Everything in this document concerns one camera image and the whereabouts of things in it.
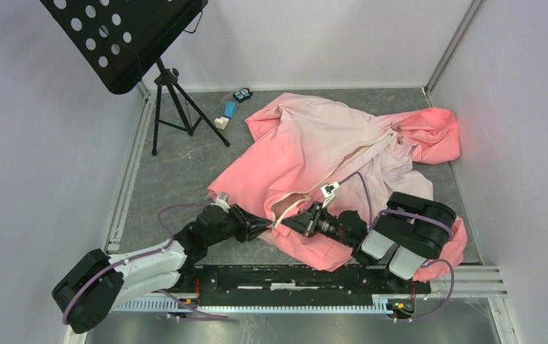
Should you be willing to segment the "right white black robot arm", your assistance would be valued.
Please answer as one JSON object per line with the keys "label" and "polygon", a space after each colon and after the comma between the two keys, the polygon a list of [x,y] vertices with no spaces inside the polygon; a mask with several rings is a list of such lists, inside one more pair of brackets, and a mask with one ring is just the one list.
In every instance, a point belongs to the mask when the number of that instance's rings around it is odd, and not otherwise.
{"label": "right white black robot arm", "polygon": [[332,215],[322,203],[283,220],[304,237],[327,237],[345,247],[362,264],[379,262],[395,247],[383,274],[385,286],[402,292],[412,281],[426,282],[450,272],[443,248],[456,235],[454,210],[445,204],[395,191],[371,224],[354,210]]}

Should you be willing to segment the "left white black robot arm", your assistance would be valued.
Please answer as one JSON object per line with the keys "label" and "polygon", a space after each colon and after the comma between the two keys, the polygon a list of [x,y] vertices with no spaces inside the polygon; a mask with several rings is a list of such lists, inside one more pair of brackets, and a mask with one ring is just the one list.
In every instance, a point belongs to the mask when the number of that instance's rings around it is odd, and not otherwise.
{"label": "left white black robot arm", "polygon": [[99,325],[110,311],[151,292],[186,292],[195,282],[191,267],[208,248],[235,239],[250,242],[271,221],[240,206],[209,204],[179,232],[160,244],[127,254],[86,253],[52,290],[62,322],[81,334]]}

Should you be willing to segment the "pink zip-up jacket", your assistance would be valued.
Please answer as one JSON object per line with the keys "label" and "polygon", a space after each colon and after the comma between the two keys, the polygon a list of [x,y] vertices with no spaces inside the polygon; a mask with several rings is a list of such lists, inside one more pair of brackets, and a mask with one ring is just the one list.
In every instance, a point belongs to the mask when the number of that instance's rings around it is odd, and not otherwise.
{"label": "pink zip-up jacket", "polygon": [[216,198],[269,219],[261,238],[312,268],[334,271],[351,249],[316,234],[302,236],[282,220],[322,201],[323,185],[340,188],[331,214],[355,210],[370,221],[395,191],[433,198],[433,184],[413,168],[461,154],[450,110],[429,107],[374,116],[323,97],[284,93],[246,120],[253,144],[207,188]]}

